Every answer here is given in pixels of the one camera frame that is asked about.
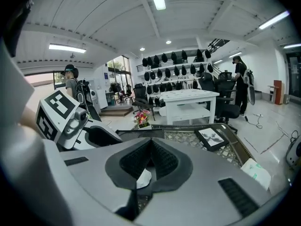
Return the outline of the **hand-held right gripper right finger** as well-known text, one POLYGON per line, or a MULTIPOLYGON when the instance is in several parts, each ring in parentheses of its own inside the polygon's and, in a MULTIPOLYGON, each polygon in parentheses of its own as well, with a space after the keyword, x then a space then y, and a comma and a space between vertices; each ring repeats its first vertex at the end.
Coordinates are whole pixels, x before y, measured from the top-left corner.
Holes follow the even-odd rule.
POLYGON ((190 157, 160 138, 151 139, 151 160, 156 171, 153 192, 171 192, 182 186, 192 175, 190 157))

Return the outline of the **black office chair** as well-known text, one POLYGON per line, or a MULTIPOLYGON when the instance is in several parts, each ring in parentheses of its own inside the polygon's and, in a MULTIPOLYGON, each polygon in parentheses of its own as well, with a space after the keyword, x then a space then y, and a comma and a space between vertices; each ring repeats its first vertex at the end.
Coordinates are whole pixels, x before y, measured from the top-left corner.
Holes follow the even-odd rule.
POLYGON ((134 86, 134 94, 135 98, 142 98, 148 101, 147 95, 146 95, 146 87, 142 84, 136 84, 134 86))
POLYGON ((234 87, 236 81, 232 79, 232 73, 225 71, 221 72, 218 80, 215 81, 215 91, 219 93, 216 98, 215 116, 220 123, 229 123, 229 119, 236 119, 240 115, 240 108, 236 104, 231 104, 234 98, 231 97, 232 92, 236 92, 234 87))
POLYGON ((202 90, 215 92, 214 80, 210 73, 202 73, 198 81, 202 90))

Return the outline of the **black picture frame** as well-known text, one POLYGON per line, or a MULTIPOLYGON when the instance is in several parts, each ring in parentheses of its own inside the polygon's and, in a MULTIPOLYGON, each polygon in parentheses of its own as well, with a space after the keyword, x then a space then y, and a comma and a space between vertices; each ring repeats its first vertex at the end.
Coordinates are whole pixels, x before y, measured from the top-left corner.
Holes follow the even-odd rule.
POLYGON ((218 151, 229 144, 229 140, 225 136, 211 127, 195 129, 194 132, 203 146, 210 152, 218 151))

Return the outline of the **white patterned table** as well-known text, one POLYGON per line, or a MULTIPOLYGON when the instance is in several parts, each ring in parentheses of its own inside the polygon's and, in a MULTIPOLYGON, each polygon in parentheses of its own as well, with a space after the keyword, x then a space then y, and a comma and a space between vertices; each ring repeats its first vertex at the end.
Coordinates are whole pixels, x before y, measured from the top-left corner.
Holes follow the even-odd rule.
POLYGON ((209 118, 209 124, 214 123, 216 98, 219 93, 199 90, 182 89, 163 92, 160 98, 166 104, 166 121, 172 125, 175 121, 209 118))

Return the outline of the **metal lattice side table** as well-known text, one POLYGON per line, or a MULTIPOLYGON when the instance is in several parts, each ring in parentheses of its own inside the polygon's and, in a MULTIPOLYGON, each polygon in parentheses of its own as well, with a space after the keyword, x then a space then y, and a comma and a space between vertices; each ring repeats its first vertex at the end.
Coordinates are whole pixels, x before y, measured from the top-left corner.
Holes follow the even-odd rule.
POLYGON ((251 180, 239 169, 253 156, 238 136, 226 124, 212 126, 163 126, 150 130, 118 130, 123 141, 140 137, 164 140, 191 157, 192 181, 187 181, 178 192, 153 193, 148 197, 146 211, 153 213, 189 216, 220 212, 243 217, 258 209, 251 180), (210 152, 201 141, 199 132, 208 129, 208 135, 216 133, 225 141, 220 149, 210 152))

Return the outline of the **black glass door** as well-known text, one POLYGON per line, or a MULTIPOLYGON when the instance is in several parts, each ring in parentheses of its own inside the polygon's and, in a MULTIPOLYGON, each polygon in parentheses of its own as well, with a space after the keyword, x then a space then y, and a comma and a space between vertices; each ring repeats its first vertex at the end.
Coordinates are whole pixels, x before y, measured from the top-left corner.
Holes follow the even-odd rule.
POLYGON ((289 94, 301 98, 301 52, 287 54, 289 94))

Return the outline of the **white green packet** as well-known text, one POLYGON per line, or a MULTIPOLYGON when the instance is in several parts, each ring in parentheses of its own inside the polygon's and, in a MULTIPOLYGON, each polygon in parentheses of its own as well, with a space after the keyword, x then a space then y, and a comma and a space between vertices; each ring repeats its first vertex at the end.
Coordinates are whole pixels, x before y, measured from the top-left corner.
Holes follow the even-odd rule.
POLYGON ((271 175, 259 163, 249 158, 240 169, 268 191, 271 183, 271 175))

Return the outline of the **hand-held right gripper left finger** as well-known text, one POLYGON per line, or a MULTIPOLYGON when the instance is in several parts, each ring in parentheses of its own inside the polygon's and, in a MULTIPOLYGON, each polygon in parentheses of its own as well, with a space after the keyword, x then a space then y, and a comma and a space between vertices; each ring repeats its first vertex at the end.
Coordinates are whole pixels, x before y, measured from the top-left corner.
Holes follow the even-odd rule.
POLYGON ((140 189, 149 186, 152 174, 146 168, 151 160, 152 140, 129 141, 130 146, 110 156, 105 171, 116 187, 130 190, 126 206, 116 214, 133 221, 139 215, 140 189))

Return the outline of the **white round device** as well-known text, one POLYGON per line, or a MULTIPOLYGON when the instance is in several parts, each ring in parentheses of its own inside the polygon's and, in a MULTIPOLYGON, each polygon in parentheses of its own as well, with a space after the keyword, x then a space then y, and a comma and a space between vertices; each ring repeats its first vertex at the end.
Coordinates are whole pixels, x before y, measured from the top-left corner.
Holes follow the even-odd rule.
POLYGON ((287 164, 290 167, 295 167, 300 157, 301 157, 301 136, 298 136, 289 145, 285 158, 287 164))

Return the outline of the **wooden platform step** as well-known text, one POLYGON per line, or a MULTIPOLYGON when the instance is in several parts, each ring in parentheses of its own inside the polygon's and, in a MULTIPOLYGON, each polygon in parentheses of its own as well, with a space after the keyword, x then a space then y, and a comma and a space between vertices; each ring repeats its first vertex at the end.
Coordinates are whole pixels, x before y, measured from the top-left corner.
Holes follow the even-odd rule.
POLYGON ((101 110, 100 116, 124 117, 133 111, 132 106, 108 106, 101 110))

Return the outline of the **person's left forearm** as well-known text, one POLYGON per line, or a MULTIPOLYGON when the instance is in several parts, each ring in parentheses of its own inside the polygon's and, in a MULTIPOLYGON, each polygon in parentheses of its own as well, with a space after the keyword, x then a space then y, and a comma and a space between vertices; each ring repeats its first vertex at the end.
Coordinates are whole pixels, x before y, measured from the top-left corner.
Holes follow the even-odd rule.
POLYGON ((43 134, 40 132, 36 124, 35 117, 36 117, 35 112, 26 106, 22 113, 19 124, 35 130, 41 137, 43 137, 43 134))

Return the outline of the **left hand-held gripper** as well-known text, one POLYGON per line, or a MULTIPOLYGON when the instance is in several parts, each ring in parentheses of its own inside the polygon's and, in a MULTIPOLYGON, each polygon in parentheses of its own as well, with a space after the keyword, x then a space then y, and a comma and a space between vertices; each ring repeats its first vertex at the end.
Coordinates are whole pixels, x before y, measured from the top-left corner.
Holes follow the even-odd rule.
POLYGON ((78 101, 60 90, 39 101, 36 124, 45 139, 64 150, 86 150, 123 142, 115 131, 91 119, 78 101))

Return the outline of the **pink flower pot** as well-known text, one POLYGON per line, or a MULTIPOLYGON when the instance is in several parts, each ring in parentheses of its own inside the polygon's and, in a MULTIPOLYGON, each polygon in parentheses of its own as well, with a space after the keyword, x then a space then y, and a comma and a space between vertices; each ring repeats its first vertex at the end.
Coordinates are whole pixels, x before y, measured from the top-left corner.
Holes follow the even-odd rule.
POLYGON ((139 110, 135 115, 135 122, 138 129, 148 130, 151 129, 151 124, 149 122, 150 111, 146 109, 139 110))

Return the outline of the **red-brown cabinet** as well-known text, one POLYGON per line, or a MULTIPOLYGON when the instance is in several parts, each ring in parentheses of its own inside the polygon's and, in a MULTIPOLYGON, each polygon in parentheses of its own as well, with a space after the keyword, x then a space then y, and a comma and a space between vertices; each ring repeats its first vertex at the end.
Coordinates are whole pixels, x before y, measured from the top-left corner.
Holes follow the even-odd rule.
POLYGON ((281 105, 284 101, 285 84, 280 80, 274 80, 274 87, 276 89, 276 92, 274 93, 275 104, 281 105))

